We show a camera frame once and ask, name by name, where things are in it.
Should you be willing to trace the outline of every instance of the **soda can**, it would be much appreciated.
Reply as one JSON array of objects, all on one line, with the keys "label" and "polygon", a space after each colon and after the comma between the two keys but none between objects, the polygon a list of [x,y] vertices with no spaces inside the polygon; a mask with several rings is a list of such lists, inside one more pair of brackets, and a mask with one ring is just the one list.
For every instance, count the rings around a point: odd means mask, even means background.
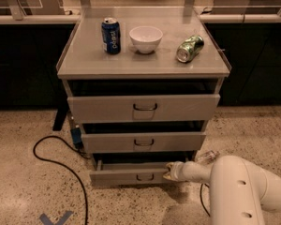
[{"label": "soda can", "polygon": [[176,57],[182,63],[190,62],[203,47],[203,38],[199,35],[193,35],[178,47]]},{"label": "soda can", "polygon": [[110,54],[119,53],[121,51],[120,24],[114,18],[105,18],[101,28],[104,50]]}]

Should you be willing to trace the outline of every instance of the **white robotic arm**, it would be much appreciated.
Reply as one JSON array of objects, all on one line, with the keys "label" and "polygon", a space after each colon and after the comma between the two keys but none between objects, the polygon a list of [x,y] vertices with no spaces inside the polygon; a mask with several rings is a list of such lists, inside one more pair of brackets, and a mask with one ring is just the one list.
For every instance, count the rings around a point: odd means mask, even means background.
[{"label": "white robotic arm", "polygon": [[281,178],[235,156],[220,157],[212,168],[189,161],[168,164],[166,178],[208,183],[212,225],[264,225],[262,210],[281,210]]}]

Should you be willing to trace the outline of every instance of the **chest of drawers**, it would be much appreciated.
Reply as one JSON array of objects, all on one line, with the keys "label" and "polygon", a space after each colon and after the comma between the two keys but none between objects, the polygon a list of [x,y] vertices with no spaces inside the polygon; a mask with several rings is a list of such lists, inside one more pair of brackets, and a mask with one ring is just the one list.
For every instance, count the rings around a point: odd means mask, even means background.
[{"label": "chest of drawers", "polygon": [[[106,16],[121,24],[117,55],[102,50],[100,25]],[[164,33],[151,54],[138,53],[129,41],[130,28],[142,23]],[[194,32],[205,47],[191,63],[181,64],[176,49]],[[192,160],[200,150],[229,75],[196,15],[185,14],[184,7],[89,8],[60,65],[70,111],[93,158],[95,186],[168,182],[165,165]]]}]

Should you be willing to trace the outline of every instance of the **black drawer handle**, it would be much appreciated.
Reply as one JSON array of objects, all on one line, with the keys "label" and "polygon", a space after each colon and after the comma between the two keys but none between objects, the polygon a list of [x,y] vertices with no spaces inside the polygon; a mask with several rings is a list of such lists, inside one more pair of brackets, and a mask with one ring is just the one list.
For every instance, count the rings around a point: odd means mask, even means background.
[{"label": "black drawer handle", "polygon": [[139,107],[138,105],[133,104],[133,109],[136,111],[155,111],[157,108],[157,103],[154,105],[154,107]]},{"label": "black drawer handle", "polygon": [[135,139],[134,144],[137,146],[152,146],[154,144],[154,139],[152,139],[150,143],[140,143]]},{"label": "black drawer handle", "polygon": [[141,178],[139,178],[139,176],[137,175],[137,180],[140,181],[140,182],[153,181],[153,180],[154,180],[154,174],[152,173],[151,177],[148,177],[148,178],[146,178],[146,179],[141,179]]}]

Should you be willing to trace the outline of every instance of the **terrazzo floor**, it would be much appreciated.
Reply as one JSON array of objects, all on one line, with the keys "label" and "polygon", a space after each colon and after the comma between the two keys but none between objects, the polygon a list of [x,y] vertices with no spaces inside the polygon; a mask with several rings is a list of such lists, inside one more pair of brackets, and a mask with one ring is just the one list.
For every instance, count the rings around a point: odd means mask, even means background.
[{"label": "terrazzo floor", "polygon": [[[68,121],[61,131],[52,131],[55,114],[0,112],[0,225],[84,222],[84,198],[75,176],[33,155],[35,143],[47,135],[71,143]],[[199,154],[211,149],[240,156],[281,176],[281,107],[217,108]],[[42,142],[37,154],[63,162],[79,175],[88,196],[89,224],[209,224],[200,204],[199,184],[96,188],[89,178],[89,160],[59,140]],[[209,209],[207,187],[203,200]],[[267,225],[281,225],[281,212],[265,212],[264,217]]]}]

